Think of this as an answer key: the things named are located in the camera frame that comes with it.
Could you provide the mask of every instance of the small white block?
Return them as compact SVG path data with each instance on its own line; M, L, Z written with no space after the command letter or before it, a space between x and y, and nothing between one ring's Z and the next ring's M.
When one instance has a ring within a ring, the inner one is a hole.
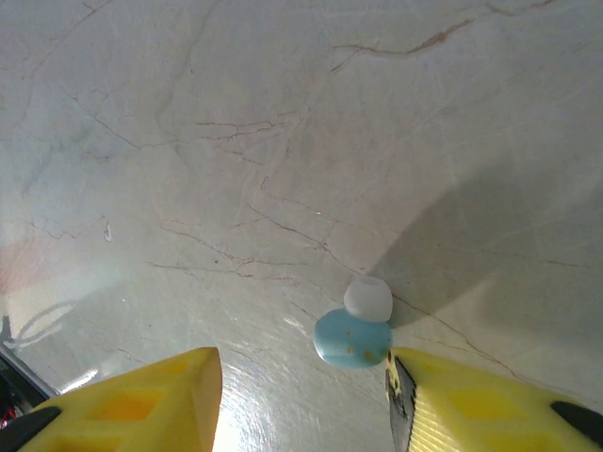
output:
M351 315L366 322L386 322L394 309L389 286L372 276L354 278L343 297L343 304Z

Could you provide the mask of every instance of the yellow plastic part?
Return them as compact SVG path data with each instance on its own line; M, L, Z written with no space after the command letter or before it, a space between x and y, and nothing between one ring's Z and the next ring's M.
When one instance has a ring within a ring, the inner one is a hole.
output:
M416 384L410 452L600 452L550 408L575 400L418 350L391 357L390 381L398 357Z
M39 405L61 415L20 452L211 452L220 356L198 348Z

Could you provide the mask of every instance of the light blue block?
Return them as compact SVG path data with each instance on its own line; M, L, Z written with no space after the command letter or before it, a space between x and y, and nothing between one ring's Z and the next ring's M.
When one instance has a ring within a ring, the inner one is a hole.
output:
M356 369L379 364L392 347L387 323L371 323L336 309L324 315L314 328L314 347L325 363Z

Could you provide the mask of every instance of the white cube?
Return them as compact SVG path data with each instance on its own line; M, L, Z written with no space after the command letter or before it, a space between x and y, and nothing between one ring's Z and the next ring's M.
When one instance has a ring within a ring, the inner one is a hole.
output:
M354 278L343 297L346 310L366 322L386 322L392 316L394 300L384 280L372 276Z

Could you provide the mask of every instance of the crack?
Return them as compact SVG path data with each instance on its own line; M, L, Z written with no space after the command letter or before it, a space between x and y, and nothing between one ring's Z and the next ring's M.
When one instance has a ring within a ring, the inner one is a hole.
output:
M266 131L271 130L274 127L277 127L280 125L285 125L284 122L271 122L271 121L252 122L249 124L234 124L231 122L195 122L195 123L202 127L203 126L218 126L218 127L234 127L235 128L235 132L228 136L210 137L210 136L201 135L201 138L203 138L203 139L215 140L215 141L217 141L217 140L229 141L236 137L241 137L241 136L245 136L245 135L254 135L259 132L266 132ZM244 130L244 129L250 128L250 127L254 127L254 130L249 130L249 131Z
M181 68L180 72L177 75L175 75L175 77L172 79L172 82L171 82L171 85L169 88L169 94L168 94L166 100L161 103L161 105L159 106L159 108L157 109L157 111L155 113L156 121L158 124L161 124L161 121L160 121L161 114L171 104L173 95L175 93L176 84L178 84L180 82L180 79L187 72L187 69L190 69L190 57L192 54L192 49L197 45L197 43L199 43L199 41L203 37L206 26L207 26L207 24L209 24L209 20L211 19L211 16L213 15L214 10L218 7L218 5L221 3L221 1L222 0L216 0L209 7L206 14L203 16L203 18L199 21L199 24L200 24L199 28L198 28L198 30L196 30L195 36L191 40L190 45L187 47L187 50L185 52L185 59L182 64L182 68Z
M90 94L92 94L93 92L100 92L102 96L104 96L104 99L106 99L107 97L109 97L111 94L113 94L115 91L122 89L125 85L127 85L128 80L126 80L125 82L121 83L120 85L118 85L116 88L111 89L109 92L104 92L103 89L101 88L95 88L93 89Z
M315 322L318 322L318 319L311 315L308 311L306 311L304 308L302 308L298 303L296 303L295 301L290 300L289 301L293 306L295 306L296 308L298 308L300 311L302 311L304 314L306 314L308 317L310 317L312 320L314 320Z
M104 122L102 122L101 120L99 120L96 115L92 115L91 113L88 112L88 110L86 108L84 108L84 106L82 106L79 101L77 100L77 96L73 97L69 92L67 92L67 90L65 90L61 85L58 85L58 88L63 91L65 93L65 95L67 97L69 97L72 101L74 101L82 110L84 110L84 112L86 112L86 114L91 117L93 120L95 120L96 122L98 122L99 124L101 124L103 127L105 127L105 129L110 132L111 134L113 134L115 137L121 139L122 141L125 141L127 144L129 144L130 146L138 149L139 151L145 147L145 146L154 146L154 145L143 145L143 146L139 146L138 144L134 144L132 141L130 141L129 139L127 139L126 137L123 137L122 135L118 134L117 132L115 132L113 129L111 129L111 127L109 127L107 124L105 124Z
M529 5L524 8L520 8L516 11L508 11L506 9L502 9L502 8L496 7L490 3L487 3L486 7L487 7L489 13L482 14L481 16L478 16L474 19L465 19L461 23L452 25L449 28L447 28L446 30L440 31L440 32L432 35L431 37L429 37L427 40L424 40L416 47L413 47L412 49L405 50L405 51L377 49L375 47L365 46L363 44L335 45L335 46L333 46L333 48L335 50L355 50L355 52L351 56L348 56L346 59L344 59L337 66L330 69L329 73L336 73L337 71L344 68L354 57L361 55L361 54L372 55L375 57L407 57L412 54L416 54L416 53L422 52L424 50L427 50L429 48L432 48L433 46L435 46L437 44L445 42L452 33L454 33L455 31L458 31L462 28L465 28L467 26L470 26L471 24L475 23L477 20L487 18L494 14L500 14L505 17L514 17L514 16L518 16L518 15L520 15L526 11L532 10L532 9L547 7L548 5L555 3L557 1L558 0L544 0L542 2L535 3L533 5Z
M184 221L181 221L179 219L167 219L166 221L168 221L170 223L182 224L183 226L187 226L189 228L199 228L199 227L201 227L200 224L189 224L189 223L185 223Z
M507 370L511 375L513 375L516 379L521 379L523 381L526 380L526 378L524 376L516 373L507 364L501 362L500 360L498 360L494 356L490 355L489 353L487 353L487 352L483 351L482 349L478 348L477 346L475 346L473 344L473 342L471 342L469 339L467 339L467 337L460 330L457 330L456 328L452 327L449 323L445 322L444 320L442 320L437 315L430 314L429 312L425 311L424 309L416 307L414 304L409 303L405 299L403 299L403 298L401 298L401 297L399 297L399 296L397 296L395 294L392 294L392 296L394 297L394 299L397 299L397 300L401 301L402 303L404 303L409 308L414 309L415 311L418 311L418 312L420 312L420 313L422 313L422 314L424 314L424 315L432 318L433 320L435 320L439 324L443 325L444 327L446 327L450 331L452 331L455 334L457 334L459 337L461 337L463 339L463 341L467 344L467 346L470 347L471 350L473 350L473 352L475 352L476 354L478 354L479 356L481 356L485 360L488 360L491 363L495 363L495 364L500 365L505 370Z
M123 354L128 361L136 361L137 363L141 363L142 365L147 364L143 360L139 360L137 357L133 356L132 353L130 353L124 348L116 348L115 351L119 351L121 354Z
M208 273L221 273L221 274L230 274L230 275L235 275L238 276L239 278L244 278L244 279L252 279L252 280L258 280L258 281L289 281L295 284L304 284L304 283L308 283L311 286L315 287L316 289L318 289L327 299L329 299L330 301L336 303L336 304L341 304L340 302L338 302L335 299L332 299L331 297L329 297L329 295L324 291L324 289L322 287L320 287L318 284L316 284L315 282L311 282L306 280L305 278L297 278L297 277L293 277L293 276L278 276L278 275L268 275L268 276L259 276L259 275L254 275L252 273L243 273L241 271L241 269L251 263L259 263L259 264L263 264L263 265L269 265L269 266L307 266L307 264L297 264L297 263L275 263L275 262L264 262L264 261L256 261L253 258L247 259L244 262L242 262L236 269L234 270L225 270L225 269L220 269L220 268L207 268L207 267L202 267L202 266L180 266L180 265L163 265L163 264L158 264L155 262L151 262L151 261L147 261L147 264L149 266L152 266L154 268L158 268L158 269L166 269L166 270L178 270L178 271L182 271L184 274L186 274L187 276L194 278L197 283L201 284L201 280L199 279L199 277L197 277L197 275L195 275L193 273L193 271L198 270L198 271L206 271ZM308 314L310 317L314 318L315 320L317 320L313 315L311 315L310 313L306 312L300 305L298 305L297 303L295 303L294 301L290 302L295 305L296 307L298 307L300 310L304 311L306 314Z
M48 58L50 57L50 55L52 55L56 49L58 49L58 47L60 47L60 45L69 37L69 35L72 34L72 32L78 27L80 26L82 23L84 23L90 16L92 16L92 14L97 13L98 11L100 11L101 9L103 9L104 7L106 7L109 3L113 2L113 0L106 0L103 4L101 4L99 7L97 8L93 8L85 3L83 3L82 5L84 5L86 8L90 9L90 12L88 14L86 14L83 18L81 18L79 21L77 21L74 25L72 25L71 28L69 28L65 33L63 33L62 35L60 35L58 37L58 42L57 44L51 49L50 52L48 52L41 60L40 63L38 63L38 65L33 69L32 74L35 74L38 69L48 60Z
M49 165L52 162L52 159L53 159L53 146L50 143L48 143L48 144L50 145L50 149L43 156L43 158L41 159L40 164L34 170L34 173L30 177L28 177L27 180L24 183L24 187L23 187L23 190L22 190L22 195L23 196L29 194L29 191L31 190L31 187L34 184L36 184L36 182L39 181L39 179L41 178L41 175L46 171L46 169L49 167Z
M248 224L257 223L258 221L264 221L264 220L265 220L265 218L256 218L256 219L250 219L249 221L243 221L242 223L237 223L237 224L233 225L233 229L240 228L242 226L247 226Z
M97 155L90 151L82 151L82 154L93 158L97 162L107 162L108 160L110 160L113 157L121 157L121 155Z
M369 186L365 191L363 191L359 196L357 196L354 201L352 201L349 205L347 205L345 208L340 210L339 215L337 215L337 217L333 220L333 223L331 224L329 231L327 231L327 234L322 238L322 242L326 242L327 238L329 238L331 236L331 233L333 232L333 230L337 224L347 224L351 227L358 228L358 226L355 226L346 221L342 221L342 220L340 220L340 218L343 217L344 215L346 215L346 213L348 211L350 211L350 209L353 206L355 206L358 202L360 202L366 195L368 195L368 193L370 193L374 189L375 189L375 186L373 186L373 185Z
M299 113L299 110L290 110L290 111L285 111L283 113L277 113L276 116L292 116L292 115L297 115Z
M281 228L281 229L283 229L285 231L290 231L291 233L300 235L301 237L306 238L307 240L311 241L312 243L315 243L316 246L314 247L314 250L324 250L327 254L329 254L338 264L340 264L342 267L344 267L347 271L350 271L351 273L353 273L355 275L359 274L358 271L354 270L353 268L351 268L351 267L345 265L343 262L341 262L341 260L338 257L336 257L334 255L334 253L331 250L329 250L329 248L327 248L327 246L324 244L324 242L319 242L318 240L316 240L315 238L312 238L309 235L301 233L300 231L298 231L296 229L293 229L293 228L290 228L288 226L285 226L284 224L281 224L281 223L273 220L272 218L267 217L266 215L262 214L258 210L256 210L253 207L251 207L249 204L247 204L247 206L250 209L252 209L257 215L265 218L267 221L269 221L270 223L274 224L275 226L278 226L279 228Z
M422 336L417 336L413 334L413 337L415 339L418 339L419 341L425 341L425 342L430 342L432 344L437 344L439 346L444 346L446 348L452 348L453 350L460 350L460 351L464 351L465 353L470 353L472 355L475 354L475 350L467 350L464 347L457 347L457 346L451 346L450 344L447 344L444 341L436 341L435 339L430 339L429 337L422 337Z
M408 52L406 52L406 55L415 54L422 50L433 47L436 44L442 43L448 38L449 35L451 35L455 31L465 28L466 26L469 26L469 25L473 24L474 22L475 22L475 19L465 19L460 24L453 25L444 31L440 31L439 33L436 33L435 35L431 36L428 40L419 44L417 47L414 47L411 50L409 50Z
M353 54L351 54L346 59L344 59L342 62L340 62L337 66L335 66L334 68L332 68L329 71L329 73L334 73L334 72L340 70L341 68L343 68L346 65L346 63L348 63L352 58L354 58L355 56L357 56L360 52L362 52L362 49L356 50Z
M262 162L257 162L255 160L251 160L250 158L246 157L243 152L240 152L240 151L227 151L224 148L222 148L221 146L218 146L218 149L222 153L228 153L230 155L236 155L238 158L240 158L241 160L244 160L246 162L253 163L255 165L259 165L260 167L264 166L264 164Z
M406 50L406 51L382 50L382 49L376 49L374 47L367 47L367 46L361 45L361 44L336 45L336 46L334 46L334 49L356 50L356 53L354 53L352 55L353 57L360 53L370 54L375 57L406 57L406 56L409 56L412 54L416 54L417 52L421 52L423 50L429 49L430 47L433 47L437 44L440 44L440 43L446 41L448 39L448 36L450 36L452 33L473 24L475 21L476 21L476 19L465 19L461 23L450 26L449 28L447 28L444 31L437 32L436 34L434 34L427 40L424 40L423 42L421 42L418 46L413 47L412 49Z
M163 143L156 143L156 144L142 144L139 147L140 148L160 148L161 146L168 146L169 144L190 144L188 141L184 141L182 139L171 139L170 141L165 141Z
M414 235L414 237L416 237L417 239L419 239L425 243L432 244L435 247L440 248L442 250L449 250L449 251L453 251L453 252L468 252L468 253L480 253L480 254L486 254L486 255L492 255L492 256L514 257L517 259L522 259L527 262L532 262L534 264L549 264L552 266L566 266L566 267L570 267L570 268L580 268L583 270L598 269L597 266L583 266L580 264L571 264L568 262L562 262L562 261L556 261L556 260L534 259L533 257L527 256L525 254L520 254L518 252L508 253L508 252L500 252L500 251L484 250L484 249L471 250L471 249L464 249L464 248L454 248L454 247L442 245L441 243L433 242L431 240L427 240L420 235Z
M34 221L29 221L28 219L25 219L25 218L17 218L17 219L20 220L20 221L22 221L22 222L24 222L24 223L27 223L32 228L39 229L40 231L43 231L43 232L47 233L49 236L51 236L55 240L60 240L65 235L69 236L72 239L76 239L77 238L74 234L69 233L67 231L61 231L60 235L54 235L50 231L48 231L47 229L44 229L41 226L38 226Z
M210 250L216 252L217 254L219 254L220 256L222 256L225 259L228 259L229 261L234 261L235 259L238 260L242 260L240 257L236 257L233 254L230 254L229 252L226 252L224 250L221 250L219 248L214 247L213 245L210 245L209 243L205 242L204 240L202 240L201 238L197 237L196 235L192 235L189 233L183 233L180 231L175 231L174 229L170 229L170 228L166 228L165 226L159 226L160 229L168 232L168 233L172 233L172 234L178 234L181 235L183 237L188 237L188 238L192 238L194 241L196 241L197 243L199 243L200 245L203 245L206 248L209 248Z
M113 129L111 129L108 125L106 125L104 122L102 122L101 120L99 120L98 118L96 118L95 116L91 116L96 122L98 122L99 124L101 124L103 127L105 127L106 130L108 130L111 134L113 134L115 137L120 138L122 141L125 141L126 143L128 143L130 146L140 150L140 148L142 148L142 146L139 146L137 144L134 144L132 141L130 141L129 139L127 139L126 137L121 136L120 134L118 134L117 132L115 132Z
M249 264L261 264L263 266L307 266L305 262L271 262L271 261L260 261L253 257L246 259L241 266L247 266Z
M494 6L494 5L490 4L490 3L486 3L486 7L493 14L500 14L500 15L505 16L505 17L516 17L516 16L518 16L520 14L523 14L526 11L530 11L532 9L544 8L544 7L547 7L548 5L550 5L552 3L555 3L557 1L558 0L545 0L543 2L534 3L532 5L528 5L526 7L516 9L515 11L509 11L507 9L499 8L499 7L496 7L496 6Z
M300 205L302 207L305 207L306 209L312 211L313 214L318 214L320 215L320 212L315 209L314 207L306 204L305 202L301 202L301 201L296 201L296 200L291 200L289 198L278 198L276 196L271 195L270 193L268 193L268 191L264 188L264 184L266 183L266 181L269 179L268 176L266 176L264 178L264 180L262 181L262 184L260 185L260 191L262 191L266 196L268 196L269 198L275 200L275 201L283 201L283 202L291 202L293 204L297 204Z

